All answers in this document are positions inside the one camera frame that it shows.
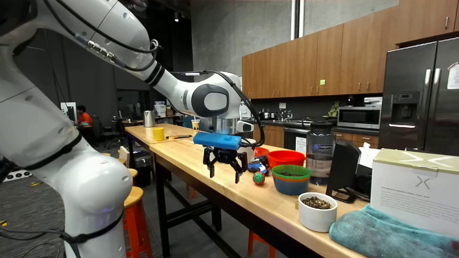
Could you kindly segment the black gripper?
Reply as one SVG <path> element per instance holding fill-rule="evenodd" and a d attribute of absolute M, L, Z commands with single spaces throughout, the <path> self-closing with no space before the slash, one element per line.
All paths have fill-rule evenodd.
<path fill-rule="evenodd" d="M 239 176 L 246 170 L 246 153 L 238 153 L 233 149 L 209 147 L 203 149 L 203 165 L 207 169 L 209 178 L 215 176 L 215 163 L 228 163 L 235 170 L 235 183 L 239 182 Z"/>

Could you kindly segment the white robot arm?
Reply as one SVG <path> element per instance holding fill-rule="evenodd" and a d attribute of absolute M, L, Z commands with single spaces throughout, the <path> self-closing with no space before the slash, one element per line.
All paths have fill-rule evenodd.
<path fill-rule="evenodd" d="M 27 79 L 12 54 L 53 30 L 164 96 L 175 110 L 235 119 L 240 77 L 216 71 L 183 81 L 156 61 L 157 43 L 119 0 L 1 0 L 0 155 L 53 188 L 64 206 L 65 258 L 124 258 L 127 167 L 94 150 L 73 122 Z"/>

